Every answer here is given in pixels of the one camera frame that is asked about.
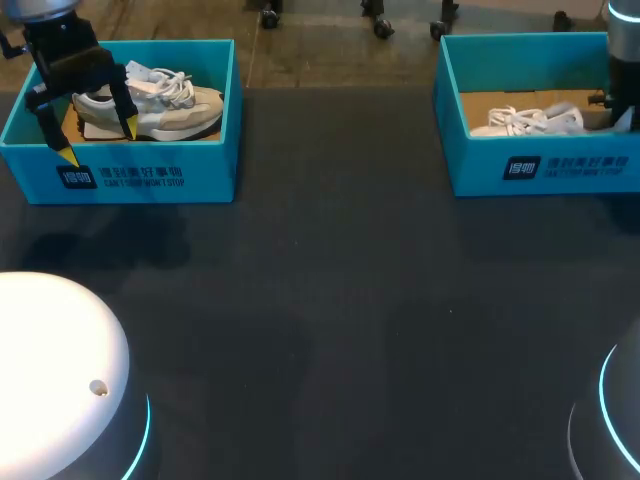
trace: shoelace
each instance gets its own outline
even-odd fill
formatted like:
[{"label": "shoelace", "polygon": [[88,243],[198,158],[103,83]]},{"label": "shoelace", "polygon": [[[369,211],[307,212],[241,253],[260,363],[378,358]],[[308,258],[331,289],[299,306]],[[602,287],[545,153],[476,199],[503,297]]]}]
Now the shoelace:
[{"label": "shoelace", "polygon": [[160,73],[162,77],[156,83],[159,90],[156,93],[150,93],[147,98],[164,97],[175,107],[195,102],[195,93],[193,84],[189,81],[191,75],[185,75],[184,72],[174,72],[166,68],[154,68],[152,72]]},{"label": "shoelace", "polygon": [[507,127],[509,135],[525,135],[531,128],[545,130],[547,120],[544,112],[538,109],[522,110],[507,105],[506,108],[492,108],[489,110],[489,126]]}]

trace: white dome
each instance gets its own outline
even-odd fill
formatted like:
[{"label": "white dome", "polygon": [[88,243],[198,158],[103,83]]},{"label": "white dome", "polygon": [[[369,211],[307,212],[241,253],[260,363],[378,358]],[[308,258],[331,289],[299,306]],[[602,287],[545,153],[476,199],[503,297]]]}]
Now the white dome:
[{"label": "white dome", "polygon": [[43,480],[100,436],[129,374],[127,339],[86,288],[0,273],[0,478]]}]

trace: cyan cardboard box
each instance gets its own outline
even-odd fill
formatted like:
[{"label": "cyan cardboard box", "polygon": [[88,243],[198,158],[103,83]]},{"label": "cyan cardboard box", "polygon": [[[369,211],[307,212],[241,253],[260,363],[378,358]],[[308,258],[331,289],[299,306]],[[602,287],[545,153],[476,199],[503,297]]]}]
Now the cyan cardboard box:
[{"label": "cyan cardboard box", "polygon": [[[196,86],[224,92],[220,140],[72,144],[75,171],[44,143],[25,92],[27,77],[0,137],[0,153],[31,204],[231,202],[242,120],[242,86],[233,40],[102,42],[117,62],[135,60],[192,76]],[[68,99],[55,102],[62,122]]]},{"label": "cyan cardboard box", "polygon": [[640,191],[640,135],[471,137],[460,98],[607,88],[608,61],[606,33],[443,37],[434,107],[456,196]]}]

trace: sneaker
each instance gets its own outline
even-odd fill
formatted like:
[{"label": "sneaker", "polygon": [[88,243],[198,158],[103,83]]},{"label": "sneaker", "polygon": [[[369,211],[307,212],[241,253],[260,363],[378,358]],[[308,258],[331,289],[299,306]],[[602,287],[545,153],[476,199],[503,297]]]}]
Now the sneaker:
[{"label": "sneaker", "polygon": [[[164,68],[127,65],[127,85],[138,107],[138,138],[162,142],[194,140],[220,127],[223,95],[195,87],[190,76]],[[98,92],[72,96],[87,140],[124,138],[108,86]]]},{"label": "sneaker", "polygon": [[588,129],[583,113],[571,103],[559,103],[546,110],[494,108],[489,111],[489,125],[471,131],[473,137],[517,137],[522,135],[579,135],[631,131],[633,109],[628,109],[611,128]]}]

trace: black logo label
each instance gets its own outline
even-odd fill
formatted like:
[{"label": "black logo label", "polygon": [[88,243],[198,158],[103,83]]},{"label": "black logo label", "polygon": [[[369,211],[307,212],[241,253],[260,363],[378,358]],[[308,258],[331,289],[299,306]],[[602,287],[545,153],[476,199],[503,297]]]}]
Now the black logo label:
[{"label": "black logo label", "polygon": [[79,168],[69,165],[56,167],[56,169],[62,184],[67,188],[72,190],[98,188],[91,170],[86,165],[80,165]]},{"label": "black logo label", "polygon": [[507,162],[503,180],[531,180],[538,173],[540,157],[511,157]]}]

